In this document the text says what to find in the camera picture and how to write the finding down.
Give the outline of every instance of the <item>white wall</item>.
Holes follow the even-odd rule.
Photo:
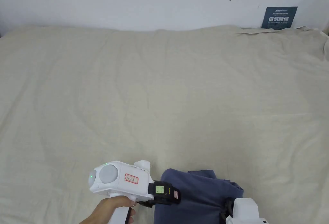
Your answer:
[[[0,0],[0,33],[23,24],[121,30],[260,27],[267,6],[298,6],[293,27],[325,29],[329,0]]]

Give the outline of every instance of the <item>dark blue sign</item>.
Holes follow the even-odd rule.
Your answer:
[[[267,7],[262,29],[282,30],[290,28],[295,17],[297,6]]]

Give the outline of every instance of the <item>handle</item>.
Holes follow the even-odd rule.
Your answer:
[[[130,207],[116,208],[108,224],[128,224]]]

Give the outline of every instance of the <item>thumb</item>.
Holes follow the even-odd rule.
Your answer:
[[[133,207],[135,205],[135,202],[133,200],[130,200],[125,196],[111,197],[109,198],[109,201],[111,201],[116,208]]]

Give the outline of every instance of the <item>folded cloth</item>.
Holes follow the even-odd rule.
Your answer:
[[[155,205],[154,224],[219,224],[219,215],[225,211],[225,199],[241,198],[243,188],[229,180],[217,179],[213,170],[187,173],[167,169],[161,181],[171,183],[181,192],[176,205]]]

